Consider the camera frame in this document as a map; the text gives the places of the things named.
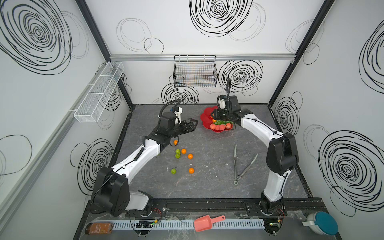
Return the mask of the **green fake grape bunch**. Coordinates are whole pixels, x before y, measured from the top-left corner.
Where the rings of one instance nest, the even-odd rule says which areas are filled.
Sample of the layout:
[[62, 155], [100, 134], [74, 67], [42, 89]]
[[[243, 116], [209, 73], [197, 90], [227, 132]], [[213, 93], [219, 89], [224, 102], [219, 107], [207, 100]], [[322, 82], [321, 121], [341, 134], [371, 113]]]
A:
[[226, 125], [226, 124], [233, 124], [233, 122], [231, 122], [231, 121], [219, 121], [219, 120], [217, 120], [217, 121], [215, 121], [214, 122], [214, 124], [215, 125]]

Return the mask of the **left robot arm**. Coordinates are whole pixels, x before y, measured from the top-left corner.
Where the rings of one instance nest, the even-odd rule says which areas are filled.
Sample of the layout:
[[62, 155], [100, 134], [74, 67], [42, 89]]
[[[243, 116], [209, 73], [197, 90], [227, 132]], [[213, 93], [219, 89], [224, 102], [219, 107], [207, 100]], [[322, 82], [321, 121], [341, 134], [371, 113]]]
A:
[[167, 112], [158, 125], [143, 137], [142, 144], [132, 154], [111, 168], [99, 170], [90, 200], [94, 214], [109, 213], [114, 217], [125, 211], [141, 211], [149, 215], [153, 198], [142, 191], [132, 192], [130, 184], [137, 173], [171, 144], [171, 139], [196, 130], [198, 121], [181, 120], [181, 111]]

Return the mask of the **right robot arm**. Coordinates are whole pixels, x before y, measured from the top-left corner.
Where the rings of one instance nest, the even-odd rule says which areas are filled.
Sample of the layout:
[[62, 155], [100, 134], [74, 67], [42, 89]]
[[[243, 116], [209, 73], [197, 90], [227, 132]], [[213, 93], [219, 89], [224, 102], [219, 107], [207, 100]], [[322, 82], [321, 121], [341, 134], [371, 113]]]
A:
[[261, 194], [260, 208], [264, 215], [270, 216], [283, 206], [286, 182], [299, 162], [295, 136], [273, 129], [248, 109], [242, 109], [236, 96], [218, 96], [217, 107], [211, 114], [214, 120], [233, 122], [250, 131], [268, 147], [266, 164], [269, 176]]

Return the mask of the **red flower-shaped fruit bowl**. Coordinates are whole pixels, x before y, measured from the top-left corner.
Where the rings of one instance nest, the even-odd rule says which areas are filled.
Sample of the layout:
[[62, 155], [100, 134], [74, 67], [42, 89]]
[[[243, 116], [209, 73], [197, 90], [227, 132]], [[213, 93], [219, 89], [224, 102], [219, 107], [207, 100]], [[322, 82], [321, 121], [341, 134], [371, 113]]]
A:
[[[211, 116], [211, 114], [214, 112], [214, 110], [216, 110], [218, 107], [210, 107], [210, 108], [206, 108], [205, 110], [204, 110], [204, 113], [203, 114], [201, 114], [201, 116], [200, 116], [200, 118], [201, 118], [201, 120], [202, 120], [202, 122], [203, 122], [203, 126], [206, 128], [206, 129], [209, 129], [209, 130], [212, 130], [211, 128], [210, 128], [210, 125], [211, 124], [214, 124], [213, 122], [212, 122], [212, 120], [214, 120], [213, 119], [213, 117]], [[212, 130], [213, 132], [215, 132], [215, 133], [221, 133], [221, 132], [224, 132], [224, 131], [229, 131], [229, 130], [227, 130], [227, 129], [225, 129], [225, 130], [223, 130], [223, 131], [216, 131], [216, 129], [215, 130]]]

